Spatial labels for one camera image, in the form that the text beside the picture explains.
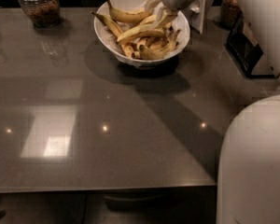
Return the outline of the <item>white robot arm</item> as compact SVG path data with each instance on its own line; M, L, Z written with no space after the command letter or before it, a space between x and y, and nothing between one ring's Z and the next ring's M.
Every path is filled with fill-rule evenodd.
M280 86L280 0L237 0ZM280 95L229 126L217 177L216 224L280 224Z

